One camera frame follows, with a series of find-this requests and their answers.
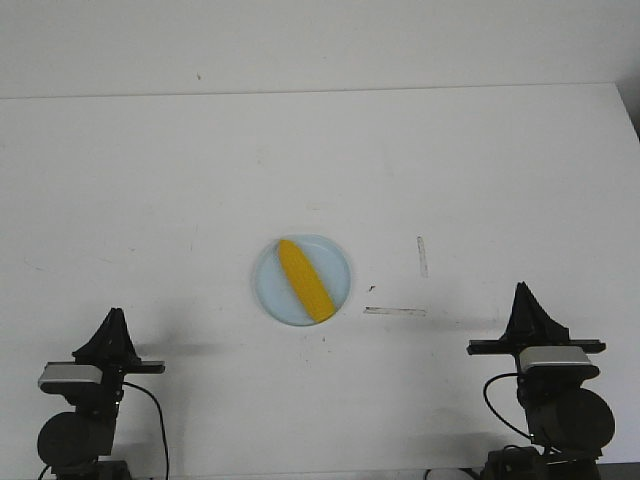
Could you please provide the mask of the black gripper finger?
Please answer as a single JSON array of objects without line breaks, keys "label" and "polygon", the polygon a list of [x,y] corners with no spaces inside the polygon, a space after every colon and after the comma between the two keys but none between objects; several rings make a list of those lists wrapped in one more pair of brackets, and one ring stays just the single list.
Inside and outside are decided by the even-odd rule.
[{"label": "black gripper finger", "polygon": [[526,313],[525,286],[524,282],[519,282],[516,286],[511,314],[505,331],[500,337],[503,342],[516,343],[525,336],[525,322],[523,320]]},{"label": "black gripper finger", "polygon": [[524,285],[524,298],[531,338],[540,342],[568,342],[570,340],[569,329],[549,316],[527,285]]},{"label": "black gripper finger", "polygon": [[120,308],[118,310],[120,317],[120,331],[121,331],[121,357],[125,362],[141,362],[141,358],[138,356],[134,343],[131,340],[131,336],[128,330],[124,310]]},{"label": "black gripper finger", "polygon": [[120,353],[120,309],[111,308],[89,341],[72,352],[74,358],[112,358]]}]

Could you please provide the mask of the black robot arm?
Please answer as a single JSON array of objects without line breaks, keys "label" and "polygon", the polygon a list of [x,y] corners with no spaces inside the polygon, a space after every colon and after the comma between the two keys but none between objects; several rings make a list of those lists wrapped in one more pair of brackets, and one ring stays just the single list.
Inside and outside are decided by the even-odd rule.
[{"label": "black robot arm", "polygon": [[160,396],[173,477],[487,461],[491,478],[587,478],[615,432],[578,341],[519,283],[505,332],[424,318],[314,329],[172,360]]},{"label": "black robot arm", "polygon": [[148,389],[128,382],[128,375],[159,375],[163,361],[142,360],[131,340],[124,310],[113,307],[89,341],[66,362],[48,362],[39,389],[62,396],[72,411],[52,416],[41,428],[37,452],[44,472],[57,479],[130,479],[124,460],[110,460],[124,389],[147,395],[160,424],[164,477],[170,476],[170,456],[162,407]]}]

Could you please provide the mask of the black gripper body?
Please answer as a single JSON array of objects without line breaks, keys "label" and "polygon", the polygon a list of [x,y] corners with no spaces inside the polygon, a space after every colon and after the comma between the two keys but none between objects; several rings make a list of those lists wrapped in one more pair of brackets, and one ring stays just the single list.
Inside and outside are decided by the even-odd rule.
[{"label": "black gripper body", "polygon": [[532,346],[579,346],[588,358],[590,354],[599,354],[606,349],[604,342],[593,339],[569,340],[567,343],[555,345],[525,345],[501,340],[470,340],[467,353],[469,355],[511,355],[516,365],[517,397],[522,406],[550,402],[553,398],[567,391],[580,389],[584,381],[593,379],[600,374],[599,368],[592,363],[590,358],[592,367],[547,368],[522,373],[518,355],[525,348]]},{"label": "black gripper body", "polygon": [[103,372],[100,385],[82,387],[76,393],[63,394],[62,396],[80,414],[92,418],[116,418],[119,403],[124,397],[125,377],[132,374],[162,374],[165,371],[165,362],[142,361],[140,365],[108,365],[100,369]]}]

